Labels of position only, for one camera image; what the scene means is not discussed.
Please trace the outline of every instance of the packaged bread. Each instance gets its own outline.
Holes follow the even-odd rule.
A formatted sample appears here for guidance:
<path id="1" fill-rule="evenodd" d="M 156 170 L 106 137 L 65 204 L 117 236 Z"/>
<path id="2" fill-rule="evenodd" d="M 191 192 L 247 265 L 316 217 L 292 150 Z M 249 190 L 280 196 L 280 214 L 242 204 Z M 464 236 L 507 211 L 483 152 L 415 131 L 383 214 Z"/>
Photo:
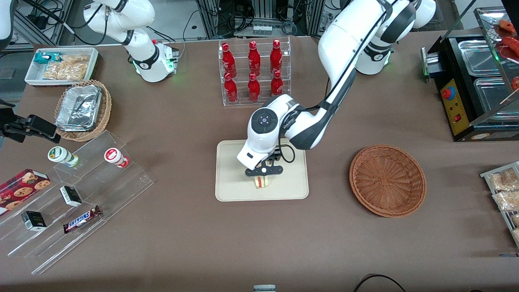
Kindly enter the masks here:
<path id="1" fill-rule="evenodd" d="M 515 227 L 519 227 L 519 214 L 512 215 L 512 222 Z"/>
<path id="2" fill-rule="evenodd" d="M 519 189 L 519 178 L 513 168 L 491 174 L 488 180 L 496 191 L 513 191 Z"/>
<path id="3" fill-rule="evenodd" d="M 519 228 L 512 230 L 512 236 L 517 242 L 519 242 Z"/>
<path id="4" fill-rule="evenodd" d="M 501 211 L 519 210 L 519 191 L 500 192 L 495 198 Z"/>
<path id="5" fill-rule="evenodd" d="M 61 55 L 61 61 L 49 61 L 43 78 L 81 81 L 87 73 L 88 55 Z"/>

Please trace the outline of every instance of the snickers bar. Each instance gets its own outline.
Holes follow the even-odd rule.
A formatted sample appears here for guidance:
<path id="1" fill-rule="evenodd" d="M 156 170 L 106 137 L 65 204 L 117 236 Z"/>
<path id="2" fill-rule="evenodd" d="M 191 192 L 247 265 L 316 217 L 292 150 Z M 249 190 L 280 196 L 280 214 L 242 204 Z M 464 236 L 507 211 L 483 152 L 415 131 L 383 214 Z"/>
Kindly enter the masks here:
<path id="1" fill-rule="evenodd" d="M 96 206 L 95 208 L 88 210 L 88 212 L 86 212 L 83 215 L 72 220 L 70 223 L 63 225 L 65 234 L 69 233 L 74 228 L 77 228 L 77 227 L 83 225 L 85 222 L 94 218 L 95 216 L 99 215 L 100 213 L 101 213 L 101 210 L 99 210 L 99 206 Z"/>

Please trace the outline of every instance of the white tray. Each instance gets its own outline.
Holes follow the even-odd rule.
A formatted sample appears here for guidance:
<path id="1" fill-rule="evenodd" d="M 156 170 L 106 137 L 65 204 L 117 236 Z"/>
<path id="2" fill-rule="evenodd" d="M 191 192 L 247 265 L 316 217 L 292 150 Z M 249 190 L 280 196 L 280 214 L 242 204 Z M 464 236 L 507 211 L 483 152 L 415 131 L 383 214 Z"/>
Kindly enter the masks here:
<path id="1" fill-rule="evenodd" d="M 92 77 L 92 73 L 94 71 L 95 62 L 97 61 L 97 57 L 99 52 L 91 47 L 82 47 L 82 48 L 45 48 L 36 50 L 35 55 L 38 52 L 60 52 L 62 54 L 67 55 L 89 55 L 90 60 L 88 61 L 87 72 L 85 77 L 81 81 L 90 80 Z M 48 80 L 43 79 L 43 73 L 45 72 L 45 68 L 47 64 L 39 64 L 36 62 L 31 62 L 29 66 L 29 70 L 25 75 L 25 82 L 27 84 L 33 86 L 64 86 L 64 85 L 73 85 L 77 84 L 81 81 L 72 81 L 72 80 Z"/>

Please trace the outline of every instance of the clear acrylic display stand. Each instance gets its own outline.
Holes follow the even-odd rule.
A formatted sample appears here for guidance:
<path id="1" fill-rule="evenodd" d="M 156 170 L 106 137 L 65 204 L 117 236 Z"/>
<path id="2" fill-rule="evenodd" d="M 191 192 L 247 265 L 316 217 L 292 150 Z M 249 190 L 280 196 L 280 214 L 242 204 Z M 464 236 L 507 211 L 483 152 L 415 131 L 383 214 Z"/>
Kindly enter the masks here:
<path id="1" fill-rule="evenodd" d="M 281 79 L 283 80 L 283 93 L 291 94 L 291 79 L 292 72 L 290 66 L 290 39 L 288 37 L 266 37 L 266 38 L 255 38 L 251 39 L 256 41 L 257 50 L 261 56 L 261 75 L 257 78 L 261 89 L 258 103 L 253 103 L 249 100 L 249 43 L 244 43 L 241 39 L 226 39 L 219 43 L 218 47 L 218 63 L 220 64 L 220 83 L 222 84 L 222 98 L 224 105 L 261 105 L 265 103 L 271 96 L 270 82 L 272 81 L 272 74 L 270 73 L 270 52 L 272 51 L 272 41 L 279 39 L 281 42 L 281 51 L 283 52 L 282 66 L 281 66 Z M 238 102 L 230 103 L 225 95 L 224 88 L 224 66 L 222 62 L 222 43 L 229 44 L 229 50 L 233 53 L 236 62 L 236 78 L 234 82 L 238 90 Z"/>
<path id="2" fill-rule="evenodd" d="M 74 152 L 79 157 L 78 165 L 68 168 L 56 164 L 48 171 L 46 175 L 52 183 L 49 188 L 2 218 L 0 239 L 8 255 L 24 257 L 32 273 L 41 274 L 149 188 L 154 182 L 133 162 L 124 146 L 124 142 L 106 130 Z M 130 158 L 127 167 L 119 168 L 104 160 L 104 152 L 112 147 Z M 64 185 L 77 190 L 83 201 L 79 207 L 65 204 L 59 191 Z M 64 234 L 64 224 L 96 205 L 101 215 Z M 47 228 L 28 231 L 20 216 L 26 210 L 42 213 Z"/>

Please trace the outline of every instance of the red cookie box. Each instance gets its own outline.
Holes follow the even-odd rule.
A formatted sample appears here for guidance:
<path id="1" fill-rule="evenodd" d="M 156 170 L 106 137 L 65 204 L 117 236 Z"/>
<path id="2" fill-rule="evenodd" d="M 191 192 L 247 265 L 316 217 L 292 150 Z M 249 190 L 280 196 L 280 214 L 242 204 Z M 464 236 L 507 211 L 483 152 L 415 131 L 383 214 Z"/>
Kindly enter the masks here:
<path id="1" fill-rule="evenodd" d="M 0 216 L 48 185 L 50 185 L 49 177 L 31 169 L 26 169 L 0 184 Z"/>

